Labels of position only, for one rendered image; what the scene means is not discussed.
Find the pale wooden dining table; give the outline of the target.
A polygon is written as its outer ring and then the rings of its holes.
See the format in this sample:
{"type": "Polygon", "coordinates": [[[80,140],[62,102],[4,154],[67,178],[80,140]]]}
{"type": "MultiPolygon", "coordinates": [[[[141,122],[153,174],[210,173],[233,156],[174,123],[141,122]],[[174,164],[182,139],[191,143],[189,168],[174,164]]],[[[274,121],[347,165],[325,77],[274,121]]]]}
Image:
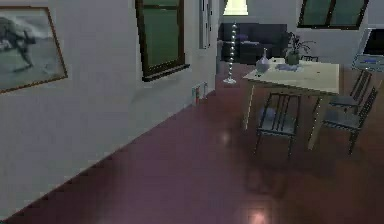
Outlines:
{"type": "Polygon", "coordinates": [[[317,96],[320,98],[320,102],[315,109],[315,121],[308,140],[308,149],[312,150],[319,137],[329,102],[333,96],[340,94],[339,65],[301,61],[296,71],[286,71],[276,68],[282,61],[282,58],[271,59],[269,61],[270,67],[265,73],[259,73],[254,69],[243,77],[246,81],[246,97],[242,120],[243,129],[248,129],[255,87],[281,90],[283,93],[292,92],[305,96],[317,96]]]}

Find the potted house plant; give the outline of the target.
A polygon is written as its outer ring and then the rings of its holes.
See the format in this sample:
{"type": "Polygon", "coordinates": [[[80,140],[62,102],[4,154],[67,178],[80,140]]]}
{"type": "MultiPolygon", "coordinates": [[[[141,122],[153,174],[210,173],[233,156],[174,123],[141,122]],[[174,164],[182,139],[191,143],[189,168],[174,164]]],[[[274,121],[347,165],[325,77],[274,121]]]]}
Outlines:
{"type": "Polygon", "coordinates": [[[310,41],[302,41],[301,37],[293,32],[288,33],[288,46],[283,50],[285,53],[285,63],[293,66],[298,65],[300,60],[300,51],[308,52],[310,41]]]}

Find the grey cloth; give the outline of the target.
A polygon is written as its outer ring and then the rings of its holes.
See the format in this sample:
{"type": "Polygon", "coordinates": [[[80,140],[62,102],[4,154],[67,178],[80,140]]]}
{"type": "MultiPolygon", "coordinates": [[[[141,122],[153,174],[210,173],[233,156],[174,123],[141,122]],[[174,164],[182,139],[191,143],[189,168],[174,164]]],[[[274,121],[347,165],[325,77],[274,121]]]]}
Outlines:
{"type": "Polygon", "coordinates": [[[281,71],[290,71],[290,72],[299,72],[303,70],[303,66],[300,64],[297,65],[289,65],[289,64],[277,64],[275,69],[281,71]]]}

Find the dark sofa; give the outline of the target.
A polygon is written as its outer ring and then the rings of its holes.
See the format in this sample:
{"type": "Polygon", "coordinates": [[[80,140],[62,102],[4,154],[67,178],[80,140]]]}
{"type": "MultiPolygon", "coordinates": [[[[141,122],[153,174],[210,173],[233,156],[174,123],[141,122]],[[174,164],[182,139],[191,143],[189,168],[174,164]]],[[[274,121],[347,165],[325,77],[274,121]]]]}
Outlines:
{"type": "MultiPolygon", "coordinates": [[[[218,30],[218,58],[229,62],[233,23],[218,30]]],[[[284,58],[289,33],[286,24],[236,23],[234,63],[254,65],[267,49],[267,58],[284,58]]]]}

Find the floor lamp with beaded pole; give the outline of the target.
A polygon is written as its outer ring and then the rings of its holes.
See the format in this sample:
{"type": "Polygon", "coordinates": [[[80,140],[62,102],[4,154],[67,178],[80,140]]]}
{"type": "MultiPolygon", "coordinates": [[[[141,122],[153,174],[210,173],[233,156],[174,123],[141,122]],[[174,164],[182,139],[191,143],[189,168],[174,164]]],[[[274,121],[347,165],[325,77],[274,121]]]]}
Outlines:
{"type": "MultiPolygon", "coordinates": [[[[224,16],[247,16],[248,7],[246,0],[227,0],[224,16]]],[[[223,80],[226,84],[235,84],[236,80],[232,77],[233,62],[236,51],[237,22],[233,21],[231,26],[231,40],[229,50],[228,77],[223,80]]]]}

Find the dark brown framed window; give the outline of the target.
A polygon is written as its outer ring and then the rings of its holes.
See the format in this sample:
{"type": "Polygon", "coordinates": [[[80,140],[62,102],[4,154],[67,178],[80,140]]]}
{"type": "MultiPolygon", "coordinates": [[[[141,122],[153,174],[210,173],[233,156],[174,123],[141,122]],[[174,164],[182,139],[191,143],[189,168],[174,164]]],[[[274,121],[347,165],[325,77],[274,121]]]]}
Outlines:
{"type": "Polygon", "coordinates": [[[187,69],[184,0],[135,0],[142,81],[187,69]]]}
{"type": "Polygon", "coordinates": [[[358,30],[369,0],[302,0],[298,28],[358,30]]]}

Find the brown framed grey picture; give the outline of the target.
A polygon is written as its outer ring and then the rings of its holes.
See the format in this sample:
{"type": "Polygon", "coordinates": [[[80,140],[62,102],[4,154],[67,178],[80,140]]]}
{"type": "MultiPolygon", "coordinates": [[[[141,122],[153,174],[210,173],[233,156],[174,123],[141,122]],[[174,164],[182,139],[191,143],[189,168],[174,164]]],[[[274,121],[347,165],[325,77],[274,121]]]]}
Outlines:
{"type": "Polygon", "coordinates": [[[67,77],[49,8],[0,5],[0,93],[67,77]]]}

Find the grey glass vase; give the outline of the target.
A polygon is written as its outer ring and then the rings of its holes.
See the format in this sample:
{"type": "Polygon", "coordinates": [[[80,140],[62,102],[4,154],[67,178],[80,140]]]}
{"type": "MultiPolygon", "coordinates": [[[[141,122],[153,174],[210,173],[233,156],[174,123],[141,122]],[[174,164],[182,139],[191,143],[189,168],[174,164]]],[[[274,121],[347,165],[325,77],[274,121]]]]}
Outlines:
{"type": "Polygon", "coordinates": [[[263,56],[256,62],[256,70],[259,73],[265,73],[269,68],[270,68],[270,64],[267,58],[267,48],[264,48],[263,56]]]}

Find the grey framed wall picture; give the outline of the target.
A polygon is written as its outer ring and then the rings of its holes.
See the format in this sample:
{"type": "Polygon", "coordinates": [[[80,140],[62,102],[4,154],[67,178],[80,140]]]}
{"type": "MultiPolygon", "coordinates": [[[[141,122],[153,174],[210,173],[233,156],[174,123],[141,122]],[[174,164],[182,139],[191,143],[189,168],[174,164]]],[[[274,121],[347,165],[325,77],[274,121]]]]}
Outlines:
{"type": "Polygon", "coordinates": [[[199,48],[210,47],[212,0],[199,0],[199,48]]]}

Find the grey open laptop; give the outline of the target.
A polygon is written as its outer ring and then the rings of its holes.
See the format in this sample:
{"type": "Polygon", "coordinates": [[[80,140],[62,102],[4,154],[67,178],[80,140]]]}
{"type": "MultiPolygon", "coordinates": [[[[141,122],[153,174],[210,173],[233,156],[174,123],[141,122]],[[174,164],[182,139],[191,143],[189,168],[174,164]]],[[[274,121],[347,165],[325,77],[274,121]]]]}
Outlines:
{"type": "Polygon", "coordinates": [[[384,73],[384,28],[366,28],[352,67],[384,73]]]}

